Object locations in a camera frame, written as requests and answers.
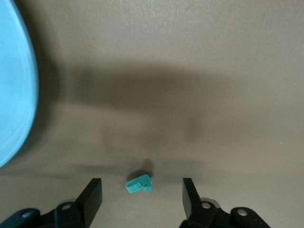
light blue roll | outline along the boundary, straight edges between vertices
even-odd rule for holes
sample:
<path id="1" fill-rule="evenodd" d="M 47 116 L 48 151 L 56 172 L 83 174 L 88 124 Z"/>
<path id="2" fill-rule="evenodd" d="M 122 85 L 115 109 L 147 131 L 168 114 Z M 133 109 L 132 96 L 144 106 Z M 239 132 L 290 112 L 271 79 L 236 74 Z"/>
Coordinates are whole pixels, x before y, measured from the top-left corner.
<path id="1" fill-rule="evenodd" d="M 38 103 L 32 44 L 12 0 L 0 0 L 0 167 L 20 149 Z"/>

screw hole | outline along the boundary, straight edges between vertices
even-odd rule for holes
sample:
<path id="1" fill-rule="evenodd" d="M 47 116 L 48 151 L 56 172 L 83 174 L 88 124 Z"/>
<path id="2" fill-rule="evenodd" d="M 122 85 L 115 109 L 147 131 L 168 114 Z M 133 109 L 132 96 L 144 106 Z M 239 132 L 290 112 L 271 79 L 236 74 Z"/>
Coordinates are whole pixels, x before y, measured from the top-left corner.
<path id="1" fill-rule="evenodd" d="M 66 204 L 66 205 L 64 205 L 61 209 L 62 210 L 68 210 L 68 209 L 70 209 L 71 208 L 71 204 Z"/>
<path id="2" fill-rule="evenodd" d="M 239 209 L 239 210 L 237 210 L 237 212 L 240 216 L 247 216 L 248 215 L 247 212 L 243 209 Z"/>
<path id="3" fill-rule="evenodd" d="M 30 212 L 30 211 L 29 212 L 25 212 L 24 214 L 21 215 L 21 217 L 24 218 L 24 219 L 26 219 L 29 216 L 31 216 L 31 214 L 32 214 L 32 212 Z"/>
<path id="4" fill-rule="evenodd" d="M 208 204 L 207 202 L 204 202 L 204 203 L 202 203 L 201 205 L 202 205 L 202 207 L 203 207 L 204 209 L 210 209 L 210 208 L 211 208 L 210 204 Z"/>

teal plastic piece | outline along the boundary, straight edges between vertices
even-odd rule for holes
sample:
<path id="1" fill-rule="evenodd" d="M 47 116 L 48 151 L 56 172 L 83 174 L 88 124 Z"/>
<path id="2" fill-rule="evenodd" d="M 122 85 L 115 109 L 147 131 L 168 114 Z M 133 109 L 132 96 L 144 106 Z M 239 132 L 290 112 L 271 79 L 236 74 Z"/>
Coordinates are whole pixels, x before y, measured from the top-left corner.
<path id="1" fill-rule="evenodd" d="M 152 179 L 148 174 L 144 174 L 143 176 L 128 181 L 125 187 L 129 193 L 134 193 L 141 189 L 145 192 L 150 192 L 152 190 Z"/>

small teal block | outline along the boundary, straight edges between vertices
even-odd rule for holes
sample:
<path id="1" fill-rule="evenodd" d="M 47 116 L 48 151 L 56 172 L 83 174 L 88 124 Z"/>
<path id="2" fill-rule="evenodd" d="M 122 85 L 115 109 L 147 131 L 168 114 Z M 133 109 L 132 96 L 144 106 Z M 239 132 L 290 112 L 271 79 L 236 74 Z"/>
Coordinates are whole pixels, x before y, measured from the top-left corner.
<path id="1" fill-rule="evenodd" d="M 144 174 L 143 176 L 128 181 L 125 187 L 129 193 L 134 193 L 141 189 L 145 192 L 150 192 L 152 190 L 152 179 L 148 174 Z"/>

beige surface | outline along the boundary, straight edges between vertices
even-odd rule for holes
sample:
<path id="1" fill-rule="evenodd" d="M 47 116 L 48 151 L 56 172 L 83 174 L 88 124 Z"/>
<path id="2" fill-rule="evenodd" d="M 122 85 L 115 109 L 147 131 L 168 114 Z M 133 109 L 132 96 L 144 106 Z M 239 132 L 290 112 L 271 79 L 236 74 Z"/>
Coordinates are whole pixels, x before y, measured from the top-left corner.
<path id="1" fill-rule="evenodd" d="M 92 224 L 177 228 L 182 178 L 274 228 L 304 214 L 303 1 L 22 1 L 40 103 L 0 170 L 0 221 L 46 213 L 93 177 Z M 130 173 L 153 191 L 129 194 Z"/>

